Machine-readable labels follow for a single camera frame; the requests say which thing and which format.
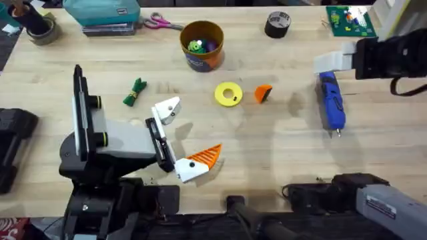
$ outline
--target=black tape roll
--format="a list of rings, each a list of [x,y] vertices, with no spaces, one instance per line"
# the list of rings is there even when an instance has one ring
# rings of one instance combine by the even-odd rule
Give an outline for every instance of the black tape roll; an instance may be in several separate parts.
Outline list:
[[[264,31],[268,37],[282,38],[285,37],[291,25],[291,17],[281,11],[274,11],[268,15]]]

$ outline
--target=orange and white object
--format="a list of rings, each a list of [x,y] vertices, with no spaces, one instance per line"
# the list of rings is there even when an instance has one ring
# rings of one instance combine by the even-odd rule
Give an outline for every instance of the orange and white object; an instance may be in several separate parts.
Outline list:
[[[216,163],[221,144],[175,162],[175,172],[184,183],[207,173]]]

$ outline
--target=teal container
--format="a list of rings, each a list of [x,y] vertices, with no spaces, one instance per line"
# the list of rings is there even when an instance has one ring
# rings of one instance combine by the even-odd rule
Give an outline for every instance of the teal container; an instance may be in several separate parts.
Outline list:
[[[7,13],[7,6],[4,3],[0,3],[0,19],[6,21],[8,24],[14,26],[14,27],[20,27],[21,24],[19,24],[17,21],[15,21],[8,13]]]
[[[136,0],[63,0],[63,7],[84,27],[137,22],[141,12]]]

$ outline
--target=green circuit board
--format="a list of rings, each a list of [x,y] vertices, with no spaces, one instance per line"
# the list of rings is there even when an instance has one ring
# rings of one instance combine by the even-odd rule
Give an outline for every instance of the green circuit board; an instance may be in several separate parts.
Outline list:
[[[376,37],[366,7],[327,6],[326,12],[335,37]]]

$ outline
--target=orange triangle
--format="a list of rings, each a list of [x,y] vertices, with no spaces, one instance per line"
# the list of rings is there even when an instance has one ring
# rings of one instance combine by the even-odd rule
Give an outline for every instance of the orange triangle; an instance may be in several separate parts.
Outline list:
[[[200,151],[199,153],[186,157],[186,159],[191,159],[193,161],[206,164],[209,167],[209,169],[211,169],[215,165],[216,161],[218,160],[220,153],[221,153],[221,144],[218,144],[215,147],[211,147],[209,149]]]
[[[255,90],[255,100],[257,101],[257,103],[262,103],[264,102],[268,95],[270,94],[270,91],[272,91],[273,87],[270,85],[261,85],[258,86]]]

